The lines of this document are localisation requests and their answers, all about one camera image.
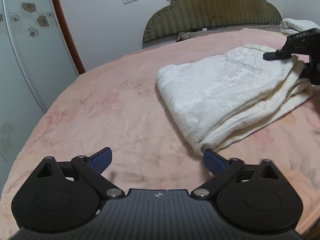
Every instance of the folded blanket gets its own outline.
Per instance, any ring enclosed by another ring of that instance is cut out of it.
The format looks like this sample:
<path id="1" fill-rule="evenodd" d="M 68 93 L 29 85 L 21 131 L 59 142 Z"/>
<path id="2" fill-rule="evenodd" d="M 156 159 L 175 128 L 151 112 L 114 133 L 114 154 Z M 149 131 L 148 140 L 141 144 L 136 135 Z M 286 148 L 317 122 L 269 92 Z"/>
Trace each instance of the folded blanket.
<path id="1" fill-rule="evenodd" d="M 308 20 L 294 20 L 285 18 L 280 23 L 281 33 L 285 35 L 292 35 L 299 32 L 307 31 L 313 28 L 320 29 L 320 26 Z"/>
<path id="2" fill-rule="evenodd" d="M 159 91 L 194 151 L 215 151 L 241 140 L 312 96 L 299 79 L 304 62 L 265 61 L 274 49 L 247 44 L 195 63 L 168 65 L 156 77 Z"/>

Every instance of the frosted glass panel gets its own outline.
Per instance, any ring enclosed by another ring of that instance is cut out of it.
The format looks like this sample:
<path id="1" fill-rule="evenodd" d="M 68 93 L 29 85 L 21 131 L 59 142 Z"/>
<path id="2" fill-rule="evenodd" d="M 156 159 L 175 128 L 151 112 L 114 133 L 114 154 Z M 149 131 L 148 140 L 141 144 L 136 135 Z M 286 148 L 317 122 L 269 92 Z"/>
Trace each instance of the frosted glass panel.
<path id="1" fill-rule="evenodd" d="M 12 163 L 43 114 L 15 57 L 0 2 L 0 192 Z"/>
<path id="2" fill-rule="evenodd" d="M 19 58 L 47 108 L 76 78 L 50 0 L 6 0 Z"/>

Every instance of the gray ribbed plate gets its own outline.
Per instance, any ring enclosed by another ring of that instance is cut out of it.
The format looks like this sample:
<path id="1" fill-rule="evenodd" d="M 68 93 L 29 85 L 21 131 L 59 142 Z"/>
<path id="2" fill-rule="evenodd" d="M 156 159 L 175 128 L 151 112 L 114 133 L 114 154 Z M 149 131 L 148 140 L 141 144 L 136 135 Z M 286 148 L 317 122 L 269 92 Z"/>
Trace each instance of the gray ribbed plate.
<path id="1" fill-rule="evenodd" d="M 208 201 L 186 190 L 132 189 L 124 199 L 109 200 L 86 225 L 59 234 L 20 230 L 13 240 L 298 240 L 294 232 L 263 236 L 227 224 Z"/>

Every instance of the black cable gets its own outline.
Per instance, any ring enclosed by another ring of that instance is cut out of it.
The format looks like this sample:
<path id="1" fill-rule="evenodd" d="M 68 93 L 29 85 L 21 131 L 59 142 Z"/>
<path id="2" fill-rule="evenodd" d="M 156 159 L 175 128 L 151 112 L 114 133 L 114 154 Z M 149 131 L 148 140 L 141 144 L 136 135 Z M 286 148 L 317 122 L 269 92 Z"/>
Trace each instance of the black cable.
<path id="1" fill-rule="evenodd" d="M 209 26 L 210 26 L 210 24 L 211 24 L 211 22 L 212 22 L 212 19 L 213 19 L 214 17 L 221 17 L 221 18 L 223 18 L 223 19 L 224 19 L 224 23 L 225 23 L 224 28 L 226 28 L 226 26 L 227 26 L 227 21 L 226 21 L 226 19 L 225 19 L 224 17 L 222 17 L 222 16 L 220 16 L 220 15 L 212 16 L 212 18 L 211 18 L 211 20 L 210 20 L 210 23 L 209 23 L 209 25 L 208 25 L 207 28 L 209 28 Z"/>

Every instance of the blue gripper pad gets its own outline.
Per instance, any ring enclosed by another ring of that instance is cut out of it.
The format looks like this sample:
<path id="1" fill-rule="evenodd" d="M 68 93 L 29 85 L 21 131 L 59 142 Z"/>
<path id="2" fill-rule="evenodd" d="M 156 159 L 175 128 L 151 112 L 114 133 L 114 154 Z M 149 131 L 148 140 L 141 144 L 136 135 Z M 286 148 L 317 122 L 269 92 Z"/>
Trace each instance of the blue gripper pad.
<path id="1" fill-rule="evenodd" d="M 108 168 L 112 162 L 112 151 L 109 147 L 103 148 L 101 151 L 95 153 L 91 157 L 88 157 L 87 163 L 97 173 L 101 174 Z"/>
<path id="2" fill-rule="evenodd" d="M 205 150 L 203 153 L 204 165 L 212 172 L 213 175 L 217 175 L 227 169 L 228 161 L 217 153 Z"/>

